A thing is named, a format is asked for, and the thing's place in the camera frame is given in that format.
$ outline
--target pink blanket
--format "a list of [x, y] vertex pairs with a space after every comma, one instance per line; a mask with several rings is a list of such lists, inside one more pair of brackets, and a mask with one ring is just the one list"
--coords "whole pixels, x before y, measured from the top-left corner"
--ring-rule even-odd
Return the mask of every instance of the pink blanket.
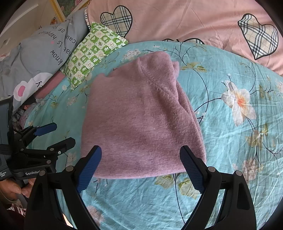
[[154, 52], [123, 65], [91, 86], [82, 156], [102, 148], [99, 178], [142, 178], [184, 172], [181, 146], [206, 162], [202, 134], [176, 78], [179, 63]]
[[255, 0], [92, 0], [88, 19], [129, 43], [203, 42], [283, 75], [282, 36]]

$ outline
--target silver bolt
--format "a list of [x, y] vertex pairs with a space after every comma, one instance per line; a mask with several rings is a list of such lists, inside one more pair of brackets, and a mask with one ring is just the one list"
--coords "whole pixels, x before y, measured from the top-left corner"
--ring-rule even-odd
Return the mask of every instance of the silver bolt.
[[66, 168], [66, 171], [71, 172], [71, 171], [73, 171], [73, 169], [74, 169], [74, 167], [70, 165]]
[[243, 174], [242, 174], [241, 171], [237, 170], [237, 171], [236, 171], [236, 175], [237, 175], [237, 176], [241, 176], [241, 175], [243, 175]]
[[45, 171], [44, 171], [44, 170], [40, 171], [40, 172], [39, 172], [39, 175], [40, 175], [40, 176], [44, 176], [44, 175], [45, 175]]
[[216, 170], [216, 169], [215, 169], [214, 167], [212, 167], [212, 166], [209, 166], [209, 167], [208, 167], [208, 171], [210, 171], [210, 172], [212, 172], [212, 173], [215, 172], [215, 170]]

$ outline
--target heart applique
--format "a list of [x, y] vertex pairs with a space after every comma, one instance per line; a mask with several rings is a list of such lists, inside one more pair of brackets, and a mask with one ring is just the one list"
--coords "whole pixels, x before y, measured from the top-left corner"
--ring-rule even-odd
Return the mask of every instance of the heart applique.
[[238, 25], [252, 51], [254, 59], [273, 54], [278, 47], [278, 31], [271, 24], [261, 25], [252, 14], [244, 14]]
[[100, 15], [100, 21], [121, 37], [125, 37], [131, 29], [133, 16], [127, 7], [120, 5], [114, 9], [112, 14], [103, 12]]
[[[164, 42], [180, 42], [178, 39], [172, 40], [170, 38], [166, 38], [163, 41]], [[204, 42], [202, 40], [198, 39], [198, 38], [189, 38], [189, 39], [186, 39], [183, 42], [194, 42], [194, 43], [197, 43], [197, 44], [203, 44], [204, 45]]]

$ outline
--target floral fabric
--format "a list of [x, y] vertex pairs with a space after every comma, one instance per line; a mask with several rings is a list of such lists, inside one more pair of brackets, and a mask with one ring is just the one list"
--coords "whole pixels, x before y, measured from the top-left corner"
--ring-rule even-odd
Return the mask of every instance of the floral fabric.
[[81, 84], [90, 71], [128, 41], [99, 23], [93, 22], [85, 39], [76, 47], [61, 71], [67, 75], [71, 89]]
[[[56, 168], [61, 171], [76, 164], [95, 76], [107, 76], [113, 69], [153, 51], [167, 52], [180, 63], [177, 80], [200, 124], [207, 166], [224, 173], [243, 172], [260, 229], [283, 195], [283, 78], [227, 51], [187, 42], [153, 41], [122, 47], [103, 59], [77, 88], [70, 90], [69, 81], [64, 79], [34, 108], [26, 125], [55, 122], [58, 128], [37, 137], [32, 148], [44, 149], [73, 137], [75, 147], [59, 156]], [[217, 217], [223, 193], [217, 199], [209, 226]], [[188, 175], [181, 173], [128, 180], [92, 178], [81, 196], [101, 229], [179, 230], [200, 194]], [[70, 220], [61, 192], [58, 197]]]

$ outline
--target hand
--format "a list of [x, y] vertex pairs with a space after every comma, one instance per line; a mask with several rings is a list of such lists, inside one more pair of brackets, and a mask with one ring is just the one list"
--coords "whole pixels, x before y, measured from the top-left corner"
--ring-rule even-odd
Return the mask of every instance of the hand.
[[0, 190], [9, 200], [17, 199], [17, 194], [23, 194], [29, 198], [35, 178], [29, 179], [29, 184], [21, 189], [21, 187], [11, 179], [0, 181]]

